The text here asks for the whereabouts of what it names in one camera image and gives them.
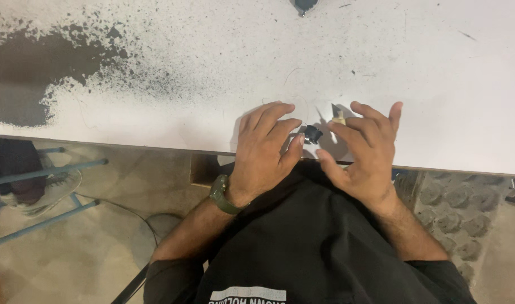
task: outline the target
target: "black t-shirt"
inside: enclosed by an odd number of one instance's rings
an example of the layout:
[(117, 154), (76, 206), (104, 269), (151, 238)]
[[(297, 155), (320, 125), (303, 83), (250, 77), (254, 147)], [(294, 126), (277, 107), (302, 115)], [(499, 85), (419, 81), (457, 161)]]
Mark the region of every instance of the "black t-shirt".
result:
[(229, 225), (201, 261), (156, 261), (152, 303), (475, 303), (449, 261), (398, 259), (368, 210), (300, 163)]

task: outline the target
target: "green watch strap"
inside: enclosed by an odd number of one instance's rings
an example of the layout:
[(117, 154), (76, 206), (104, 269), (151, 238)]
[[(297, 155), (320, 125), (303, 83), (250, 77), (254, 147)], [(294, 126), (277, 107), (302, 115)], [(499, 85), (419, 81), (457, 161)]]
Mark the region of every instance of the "green watch strap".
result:
[(218, 206), (218, 208), (220, 208), (221, 211), (224, 211), (227, 214), (235, 215), (243, 211), (246, 206), (242, 208), (237, 207), (226, 199), (224, 196), (224, 191), (226, 191), (227, 188), (227, 181), (227, 175), (219, 175), (211, 186), (209, 197), (214, 201), (214, 203)]

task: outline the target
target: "small black object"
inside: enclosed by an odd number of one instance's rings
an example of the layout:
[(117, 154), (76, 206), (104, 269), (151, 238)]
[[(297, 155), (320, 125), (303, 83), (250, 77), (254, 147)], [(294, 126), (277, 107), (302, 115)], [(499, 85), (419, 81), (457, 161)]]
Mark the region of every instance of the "small black object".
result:
[(317, 144), (323, 132), (314, 126), (307, 126), (304, 130), (304, 143)]
[(295, 0), (294, 4), (297, 11), (299, 11), (299, 16), (304, 17), (317, 4), (317, 0)]

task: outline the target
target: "dark stain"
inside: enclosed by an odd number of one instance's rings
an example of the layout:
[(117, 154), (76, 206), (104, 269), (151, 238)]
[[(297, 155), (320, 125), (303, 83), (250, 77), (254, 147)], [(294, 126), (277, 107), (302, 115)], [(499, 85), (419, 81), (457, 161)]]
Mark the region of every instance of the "dark stain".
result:
[(475, 39), (475, 38), (471, 37), (470, 35), (466, 34), (466, 33), (465, 33), (465, 32), (463, 32), (463, 31), (458, 30), (458, 32), (459, 32), (459, 33), (461, 33), (461, 34), (463, 34), (463, 35), (464, 35), (464, 36), (466, 36), (467, 38), (470, 38), (470, 39), (471, 39), (471, 40), (473, 40), (473, 41), (477, 41), (477, 39)]
[[(62, 31), (67, 31), (71, 39), (65, 39)], [(46, 96), (47, 86), (62, 85), (65, 77), (72, 77), (85, 86), (88, 77), (98, 72), (100, 66), (115, 64), (115, 57), (128, 57), (126, 50), (103, 46), (98, 40), (88, 44), (83, 27), (76, 24), (63, 26), (38, 39), (27, 37), (33, 32), (37, 30), (27, 26), (1, 33), (6, 38), (0, 45), (2, 123), (19, 127), (46, 125), (51, 117), (50, 109), (40, 101), (49, 97)]]
[(117, 29), (113, 26), (111, 27), (111, 30), (109, 30), (109, 32), (107, 33), (107, 38), (122, 38), (121, 34), (119, 33), (119, 31), (117, 31)]

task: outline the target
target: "cardboard box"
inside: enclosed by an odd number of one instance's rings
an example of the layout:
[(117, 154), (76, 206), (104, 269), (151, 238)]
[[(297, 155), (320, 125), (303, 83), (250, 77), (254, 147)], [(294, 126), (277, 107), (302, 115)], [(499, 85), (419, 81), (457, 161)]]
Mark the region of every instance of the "cardboard box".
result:
[(190, 184), (210, 188), (220, 175), (217, 155), (192, 154), (190, 156)]

